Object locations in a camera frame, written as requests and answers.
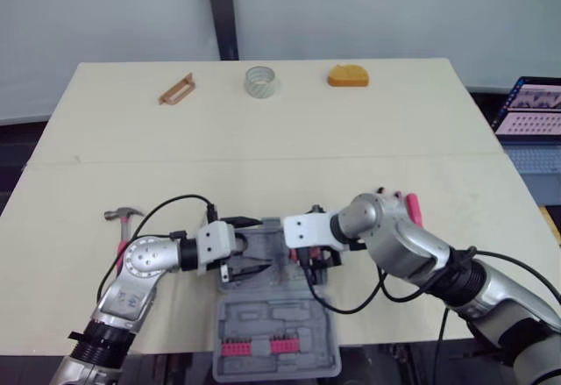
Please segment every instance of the laptop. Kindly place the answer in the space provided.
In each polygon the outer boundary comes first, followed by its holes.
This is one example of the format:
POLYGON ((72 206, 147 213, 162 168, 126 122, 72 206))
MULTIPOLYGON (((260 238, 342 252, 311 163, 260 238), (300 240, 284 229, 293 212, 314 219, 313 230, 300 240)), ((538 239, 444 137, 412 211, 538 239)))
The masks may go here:
POLYGON ((561 78, 523 76, 491 127, 539 205, 561 205, 561 78))

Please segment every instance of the tape roll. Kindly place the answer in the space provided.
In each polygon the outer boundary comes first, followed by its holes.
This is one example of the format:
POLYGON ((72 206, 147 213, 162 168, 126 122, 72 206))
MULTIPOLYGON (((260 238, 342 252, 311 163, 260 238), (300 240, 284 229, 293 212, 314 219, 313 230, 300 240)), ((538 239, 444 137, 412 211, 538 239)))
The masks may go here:
POLYGON ((267 98, 276 90, 274 71, 268 67, 249 68, 245 73, 245 90, 255 98, 267 98))

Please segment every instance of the laptop screen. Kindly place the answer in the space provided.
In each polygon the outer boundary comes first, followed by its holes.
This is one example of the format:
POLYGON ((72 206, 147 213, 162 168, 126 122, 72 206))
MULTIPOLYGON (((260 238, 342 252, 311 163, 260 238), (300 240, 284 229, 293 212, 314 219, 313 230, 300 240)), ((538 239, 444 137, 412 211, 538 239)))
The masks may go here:
POLYGON ((561 78, 521 77, 491 126, 501 139, 561 140, 561 78))

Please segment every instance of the hammer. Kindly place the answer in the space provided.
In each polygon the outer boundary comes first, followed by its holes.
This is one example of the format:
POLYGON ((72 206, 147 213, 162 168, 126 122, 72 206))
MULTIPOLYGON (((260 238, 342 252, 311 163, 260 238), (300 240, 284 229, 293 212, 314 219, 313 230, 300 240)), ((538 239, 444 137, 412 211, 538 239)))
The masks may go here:
MULTIPOLYGON (((129 241, 129 219, 133 215, 144 216, 142 212, 139 210, 135 210, 131 207, 119 207, 114 211, 105 211, 103 216, 106 220, 114 220, 115 218, 119 218, 121 220, 121 241, 119 242, 119 246, 117 248, 117 254, 120 254, 123 251, 123 248, 129 241)), ((119 258, 117 262, 117 272, 121 272, 121 267, 123 266, 123 256, 119 258)))

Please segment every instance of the hammer head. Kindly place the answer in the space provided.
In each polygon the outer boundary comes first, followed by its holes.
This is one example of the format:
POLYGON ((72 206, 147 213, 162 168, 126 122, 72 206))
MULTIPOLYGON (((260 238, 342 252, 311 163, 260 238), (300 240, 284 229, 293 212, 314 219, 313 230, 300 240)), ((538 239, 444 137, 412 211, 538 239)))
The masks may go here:
POLYGON ((144 216, 139 210, 135 210, 131 207, 119 207, 114 211, 105 211, 103 216, 106 220, 114 220, 115 218, 129 218, 130 216, 144 216))

